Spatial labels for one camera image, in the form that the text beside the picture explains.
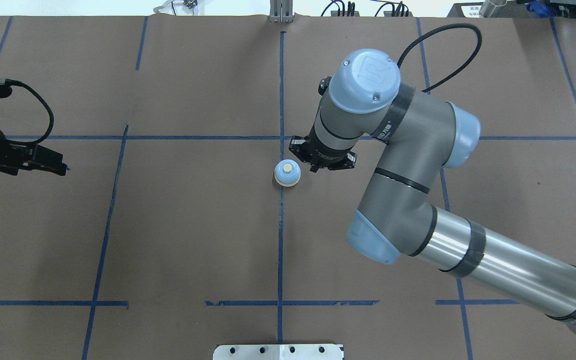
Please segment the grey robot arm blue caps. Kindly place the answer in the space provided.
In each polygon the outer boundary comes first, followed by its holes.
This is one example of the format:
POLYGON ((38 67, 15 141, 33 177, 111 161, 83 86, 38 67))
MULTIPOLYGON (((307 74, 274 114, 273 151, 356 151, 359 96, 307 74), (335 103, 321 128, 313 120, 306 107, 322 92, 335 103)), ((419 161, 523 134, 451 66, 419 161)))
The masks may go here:
POLYGON ((386 265, 417 257, 576 334, 576 266, 428 202, 439 171, 461 166, 478 145, 476 116, 403 83, 396 62, 375 48, 346 55, 320 86, 310 132, 290 140, 299 161, 313 173, 350 170, 361 137, 385 145, 346 234, 355 251, 386 265))

